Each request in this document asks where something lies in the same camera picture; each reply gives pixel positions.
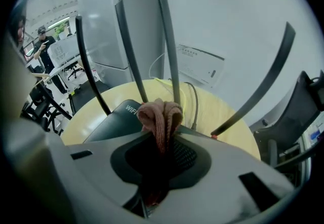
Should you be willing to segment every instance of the man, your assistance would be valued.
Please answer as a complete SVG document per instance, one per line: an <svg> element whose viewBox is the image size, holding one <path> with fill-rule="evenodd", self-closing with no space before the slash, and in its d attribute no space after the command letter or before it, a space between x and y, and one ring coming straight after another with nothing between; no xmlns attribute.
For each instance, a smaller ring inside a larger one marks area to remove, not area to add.
<svg viewBox="0 0 324 224"><path fill-rule="evenodd" d="M39 41L34 47L34 59L41 57L46 73L50 73L54 69L54 65L47 53L47 49L52 43L55 43L55 39L52 36L46 36L46 29L44 26L41 26L37 33ZM52 80L62 94L66 93L66 90L58 76L52 77Z"/></svg>

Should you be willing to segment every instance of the black shirt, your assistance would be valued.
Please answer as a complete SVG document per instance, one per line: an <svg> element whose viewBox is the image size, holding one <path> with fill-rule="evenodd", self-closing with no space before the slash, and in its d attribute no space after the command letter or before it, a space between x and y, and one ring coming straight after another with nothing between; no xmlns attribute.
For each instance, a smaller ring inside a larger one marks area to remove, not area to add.
<svg viewBox="0 0 324 224"><path fill-rule="evenodd" d="M46 36L44 40L38 41L35 44L34 53L36 53L39 50L39 48L41 47L42 43L44 43L46 41L48 41L48 42L45 44L46 47L41 51L40 58L42 59L42 62L44 64L45 68L47 68L47 67L54 68L54 65L50 59L50 56L47 53L47 49L49 48L49 46L52 43L55 43L55 39L52 36Z"/></svg>

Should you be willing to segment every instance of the refrigerator door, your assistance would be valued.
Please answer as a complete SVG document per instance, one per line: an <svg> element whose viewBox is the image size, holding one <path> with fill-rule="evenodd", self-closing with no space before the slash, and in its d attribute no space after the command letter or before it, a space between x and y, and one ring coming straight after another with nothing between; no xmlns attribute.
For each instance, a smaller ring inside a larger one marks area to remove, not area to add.
<svg viewBox="0 0 324 224"><path fill-rule="evenodd" d="M120 69L98 63L94 63L94 65L100 80L111 88L133 81L129 67Z"/></svg>
<svg viewBox="0 0 324 224"><path fill-rule="evenodd" d="M157 0L123 0L128 29L142 79L148 79L153 61L164 52L164 34ZM162 77L159 59L151 69L155 77Z"/></svg>
<svg viewBox="0 0 324 224"><path fill-rule="evenodd" d="M91 59L101 65L125 69L128 61L121 41L114 4L118 0L78 0L85 45Z"/></svg>

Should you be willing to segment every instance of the round wooden table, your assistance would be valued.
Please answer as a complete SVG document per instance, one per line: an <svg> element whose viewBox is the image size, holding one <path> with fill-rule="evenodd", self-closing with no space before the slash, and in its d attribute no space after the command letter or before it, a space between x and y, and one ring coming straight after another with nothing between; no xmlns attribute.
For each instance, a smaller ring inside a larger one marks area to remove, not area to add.
<svg viewBox="0 0 324 224"><path fill-rule="evenodd" d="M143 81L149 101L161 98L164 101L173 101L172 87L157 80ZM186 99L185 119L182 125L191 127L195 114L195 95L191 86L180 83L186 97L181 94L181 105ZM196 131L210 136L210 133L232 116L235 111L226 102L213 94L196 87L198 95L198 118ZM114 110L124 100L132 99L142 102L136 83L126 83L103 92L103 99L110 110ZM61 137L66 145L82 143L106 118L97 98L85 104L72 118ZM250 155L260 159L258 146L254 136L243 120L238 121L231 128L219 135L218 140L237 146Z"/></svg>

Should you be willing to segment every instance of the white cable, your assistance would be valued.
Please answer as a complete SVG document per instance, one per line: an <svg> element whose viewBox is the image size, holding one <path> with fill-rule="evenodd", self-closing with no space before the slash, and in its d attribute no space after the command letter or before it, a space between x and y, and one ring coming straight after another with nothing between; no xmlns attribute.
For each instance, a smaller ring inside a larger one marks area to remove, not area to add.
<svg viewBox="0 0 324 224"><path fill-rule="evenodd" d="M154 62L152 63L152 65L150 66L150 69L148 70L148 77L150 77L150 79L151 79L151 78L153 78L153 79L154 79L154 78L158 78L158 77L152 77L152 76L151 76L151 69L152 69L152 66L156 63L156 61L158 61L159 58L161 58L164 54L165 54L165 53L161 54L158 58L156 58L155 61L154 61Z"/></svg>

